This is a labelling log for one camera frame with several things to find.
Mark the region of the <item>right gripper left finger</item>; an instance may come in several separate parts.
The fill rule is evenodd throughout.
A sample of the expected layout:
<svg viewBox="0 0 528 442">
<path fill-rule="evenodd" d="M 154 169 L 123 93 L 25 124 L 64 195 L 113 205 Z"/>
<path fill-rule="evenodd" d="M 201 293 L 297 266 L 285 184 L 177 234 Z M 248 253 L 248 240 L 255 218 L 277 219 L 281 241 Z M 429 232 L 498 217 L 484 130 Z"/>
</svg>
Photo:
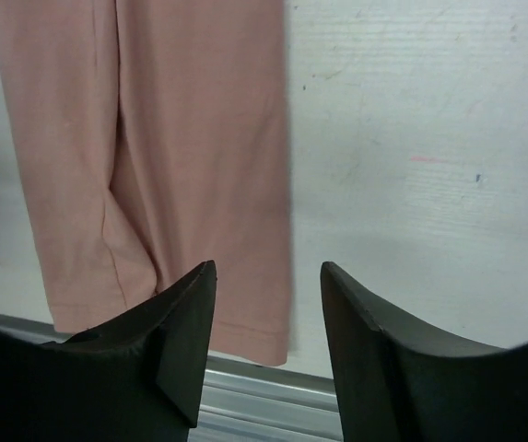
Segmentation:
<svg viewBox="0 0 528 442">
<path fill-rule="evenodd" d="M 68 340 L 0 331 L 0 441 L 184 441 L 197 426 L 217 290 L 202 262 Z"/>
</svg>

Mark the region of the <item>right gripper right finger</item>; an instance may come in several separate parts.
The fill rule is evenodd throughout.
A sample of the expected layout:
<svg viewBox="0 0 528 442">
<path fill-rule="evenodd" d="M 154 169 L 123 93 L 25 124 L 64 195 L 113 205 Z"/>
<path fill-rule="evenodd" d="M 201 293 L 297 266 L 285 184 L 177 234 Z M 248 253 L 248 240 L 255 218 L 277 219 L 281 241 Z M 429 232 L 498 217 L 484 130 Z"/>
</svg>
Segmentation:
<svg viewBox="0 0 528 442">
<path fill-rule="evenodd" d="M 323 318 L 347 441 L 528 441 L 528 343 L 431 325 L 322 265 Z"/>
</svg>

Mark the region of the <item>dusty pink printed t-shirt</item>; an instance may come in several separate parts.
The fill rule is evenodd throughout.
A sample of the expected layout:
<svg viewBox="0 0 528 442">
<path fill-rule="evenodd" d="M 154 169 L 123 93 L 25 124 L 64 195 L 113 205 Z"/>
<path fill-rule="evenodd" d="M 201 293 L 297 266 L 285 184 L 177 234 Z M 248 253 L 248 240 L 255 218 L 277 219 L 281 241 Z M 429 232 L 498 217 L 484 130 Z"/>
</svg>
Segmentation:
<svg viewBox="0 0 528 442">
<path fill-rule="evenodd" d="M 280 1 L 0 1 L 0 77 L 54 328 L 217 266 L 210 347 L 287 361 Z"/>
</svg>

